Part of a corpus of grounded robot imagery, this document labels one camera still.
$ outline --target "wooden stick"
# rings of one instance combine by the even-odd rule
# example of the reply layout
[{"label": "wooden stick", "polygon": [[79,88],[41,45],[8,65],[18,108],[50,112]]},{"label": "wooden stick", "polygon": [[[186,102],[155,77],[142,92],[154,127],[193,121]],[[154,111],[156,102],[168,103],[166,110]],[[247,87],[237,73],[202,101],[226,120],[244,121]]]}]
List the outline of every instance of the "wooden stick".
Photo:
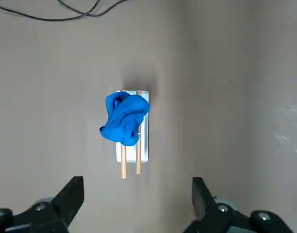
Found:
[{"label": "wooden stick", "polygon": [[121,144],[121,178],[127,178],[127,148]]},{"label": "wooden stick", "polygon": [[[138,90],[137,95],[142,96],[142,91]],[[142,151],[142,146],[141,146],[141,141],[142,141],[142,134],[141,134],[141,125],[139,127],[139,140],[137,143],[137,159],[136,159],[136,168],[137,168],[137,175],[140,175],[140,170],[141,170],[141,151]]]}]

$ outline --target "wire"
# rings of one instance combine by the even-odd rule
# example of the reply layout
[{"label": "wire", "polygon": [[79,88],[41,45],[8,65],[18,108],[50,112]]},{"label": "wire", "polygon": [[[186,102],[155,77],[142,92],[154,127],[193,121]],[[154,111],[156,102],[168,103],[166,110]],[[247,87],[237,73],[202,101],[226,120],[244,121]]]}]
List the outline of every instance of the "wire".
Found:
[{"label": "wire", "polygon": [[[76,13],[79,13],[79,14],[84,14],[84,12],[82,11],[78,11],[77,9],[67,5],[65,2],[63,2],[62,0],[57,0],[60,4],[62,4],[63,6],[65,6],[66,8],[76,12]],[[99,14],[87,14],[87,16],[90,16],[90,17],[100,17],[100,16],[103,16],[105,15],[107,12],[109,12],[110,10],[112,10],[113,8],[115,8],[116,6],[118,6],[119,4],[125,2],[125,1],[128,1],[128,0],[120,0],[118,2],[116,2],[115,4],[111,5],[110,7],[108,7],[106,10],[104,10],[103,12],[99,13]]]},{"label": "wire", "polygon": [[27,18],[32,18],[32,19],[35,19],[35,20],[40,20],[40,21],[49,21],[49,22],[63,22],[63,21],[71,21],[71,20],[76,20],[76,19],[80,19],[80,18],[83,18],[85,16],[90,16],[90,17],[100,17],[100,16],[103,16],[105,15],[107,12],[109,12],[110,10],[112,10],[113,8],[115,8],[116,6],[118,6],[119,4],[125,2],[125,1],[128,1],[128,0],[120,0],[118,2],[116,2],[115,4],[111,5],[110,7],[108,7],[106,10],[104,10],[103,12],[99,13],[99,14],[91,14],[91,12],[98,6],[98,4],[100,3],[101,0],[97,0],[96,3],[93,5],[93,7],[88,10],[87,12],[81,12],[81,11],[78,11],[76,10],[75,8],[67,5],[66,3],[64,3],[62,0],[57,0],[60,4],[62,4],[63,6],[65,6],[66,8],[80,14],[78,16],[75,16],[75,17],[69,17],[69,18],[41,18],[41,17],[36,17],[36,16],[32,16],[32,15],[29,15],[29,14],[26,14],[26,13],[23,13],[23,12],[20,12],[20,11],[16,11],[16,10],[12,10],[12,9],[9,9],[9,8],[6,8],[4,6],[0,6],[0,10],[3,10],[3,11],[7,11],[7,12],[10,12],[12,14],[16,14],[16,15],[19,15],[19,16],[24,16],[24,17],[27,17]]}]

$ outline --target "white tray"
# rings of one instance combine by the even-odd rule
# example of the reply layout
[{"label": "white tray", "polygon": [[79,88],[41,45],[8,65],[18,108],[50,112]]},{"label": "white tray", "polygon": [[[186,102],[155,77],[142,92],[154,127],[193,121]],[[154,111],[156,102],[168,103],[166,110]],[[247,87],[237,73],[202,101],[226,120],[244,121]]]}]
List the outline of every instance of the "white tray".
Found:
[{"label": "white tray", "polygon": [[[128,91],[130,95],[136,95],[137,91]],[[142,97],[149,103],[148,91],[142,91]],[[141,162],[146,163],[148,161],[148,113],[144,117],[144,121],[141,124]],[[137,157],[137,146],[126,147],[127,163],[135,163]],[[116,143],[116,157],[117,162],[121,163],[121,144]]]}]

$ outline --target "crumpled blue towel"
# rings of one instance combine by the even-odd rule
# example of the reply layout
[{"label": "crumpled blue towel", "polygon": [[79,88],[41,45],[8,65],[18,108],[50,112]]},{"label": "crumpled blue towel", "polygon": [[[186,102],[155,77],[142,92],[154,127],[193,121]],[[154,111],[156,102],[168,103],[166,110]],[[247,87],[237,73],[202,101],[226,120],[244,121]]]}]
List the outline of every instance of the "crumpled blue towel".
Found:
[{"label": "crumpled blue towel", "polygon": [[139,126],[148,113],[149,103],[139,95],[115,92],[105,100],[108,121],[100,128],[101,135],[125,146],[137,143]]}]

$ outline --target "white rectangular base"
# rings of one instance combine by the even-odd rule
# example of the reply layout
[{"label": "white rectangular base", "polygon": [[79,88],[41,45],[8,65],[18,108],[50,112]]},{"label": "white rectangular base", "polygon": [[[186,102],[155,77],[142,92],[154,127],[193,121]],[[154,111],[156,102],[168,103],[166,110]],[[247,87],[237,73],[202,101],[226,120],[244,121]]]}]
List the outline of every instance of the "white rectangular base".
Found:
[{"label": "white rectangular base", "polygon": [[[136,95],[137,91],[128,91],[130,95]],[[142,91],[142,97],[149,103],[148,91]],[[148,114],[144,117],[144,121],[141,124],[141,162],[146,163],[148,161]],[[135,163],[137,157],[137,145],[126,147],[127,163]],[[116,157],[117,162],[121,163],[121,144],[116,143]]]}]

